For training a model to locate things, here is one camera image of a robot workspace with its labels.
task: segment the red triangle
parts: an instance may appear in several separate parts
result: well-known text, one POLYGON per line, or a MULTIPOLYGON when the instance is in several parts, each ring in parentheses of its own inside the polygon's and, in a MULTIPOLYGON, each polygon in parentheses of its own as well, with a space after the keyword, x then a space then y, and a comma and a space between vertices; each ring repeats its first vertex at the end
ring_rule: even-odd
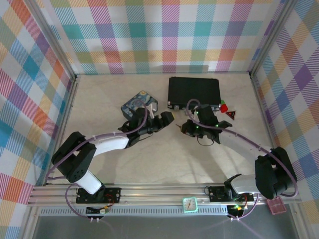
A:
POLYGON ((236 114, 236 111, 229 111, 229 112, 226 112, 226 114, 231 117, 232 120, 235 120, 235 114, 236 114))

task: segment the vent grille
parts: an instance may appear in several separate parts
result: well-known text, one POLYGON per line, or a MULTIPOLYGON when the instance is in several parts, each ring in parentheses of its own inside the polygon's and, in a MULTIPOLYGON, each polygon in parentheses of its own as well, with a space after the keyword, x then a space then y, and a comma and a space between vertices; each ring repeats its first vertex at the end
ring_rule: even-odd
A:
MULTIPOLYGON (((79 207, 76 211, 85 214, 86 207, 79 207)), ((225 205, 198 206, 198 211, 194 213, 184 213, 182 206, 114 206, 109 216, 165 216, 165 215, 226 215, 228 213, 225 205)), ((68 207, 45 207, 41 210, 41 216, 73 216, 73 212, 68 207)))

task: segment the teal clock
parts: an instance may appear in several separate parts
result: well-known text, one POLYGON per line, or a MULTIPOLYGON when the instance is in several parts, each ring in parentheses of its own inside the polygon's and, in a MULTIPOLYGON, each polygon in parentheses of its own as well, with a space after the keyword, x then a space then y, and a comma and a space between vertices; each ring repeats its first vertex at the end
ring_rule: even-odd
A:
POLYGON ((197 198, 183 198, 184 213, 195 213, 198 211, 197 198))

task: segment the pink object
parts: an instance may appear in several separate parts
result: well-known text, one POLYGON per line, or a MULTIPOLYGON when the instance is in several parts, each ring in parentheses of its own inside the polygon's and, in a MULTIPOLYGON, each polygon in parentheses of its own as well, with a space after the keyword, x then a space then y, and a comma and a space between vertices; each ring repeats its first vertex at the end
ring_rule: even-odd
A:
POLYGON ((220 107, 220 111, 221 111, 222 113, 227 112, 227 111, 228 111, 227 105, 226 105, 226 104, 222 104, 221 107, 220 107))
POLYGON ((276 197, 272 200, 267 199, 267 204, 272 215, 285 213, 287 211, 285 204, 281 197, 276 197))

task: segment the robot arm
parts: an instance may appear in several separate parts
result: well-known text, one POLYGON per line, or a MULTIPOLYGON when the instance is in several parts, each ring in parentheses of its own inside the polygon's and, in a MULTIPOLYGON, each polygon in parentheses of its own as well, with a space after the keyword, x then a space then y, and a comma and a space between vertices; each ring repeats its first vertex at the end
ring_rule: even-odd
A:
MULTIPOLYGON (((138 108, 136 112, 133 113, 132 119, 125 122, 119 130, 122 132, 129 132, 136 129, 143 122, 144 116, 145 109, 138 108)), ((102 187, 101 182, 88 170, 89 165, 95 156, 116 149, 129 148, 140 141, 141 135, 158 132, 168 126, 173 120, 174 117, 171 112, 161 113, 160 118, 159 116, 150 114, 148 111, 146 123, 142 128, 140 128, 140 130, 126 135, 123 134, 123 136, 116 135, 114 137, 86 143, 79 148, 78 154, 72 154, 61 165, 59 165, 57 169, 70 183, 76 183, 89 194, 94 195, 102 187)), ((52 163, 56 164, 59 162, 72 149, 84 141, 84 135, 79 132, 72 133, 53 155, 52 163)))
MULTIPOLYGON (((193 113, 197 118, 196 121, 201 124, 219 128, 232 127, 232 124, 226 121, 218 122, 209 105, 199 106, 193 110, 193 113)), ((273 199, 293 185, 285 170, 273 158, 238 139, 235 135, 223 133, 222 130, 203 128, 190 119, 182 125, 181 131, 192 137, 203 138, 207 136, 214 142, 233 149, 255 164, 255 174, 237 174, 225 181, 224 193, 229 200, 243 193, 261 193, 267 199, 273 199)), ((287 167, 297 180, 287 152, 281 147, 269 149, 269 151, 287 167)))

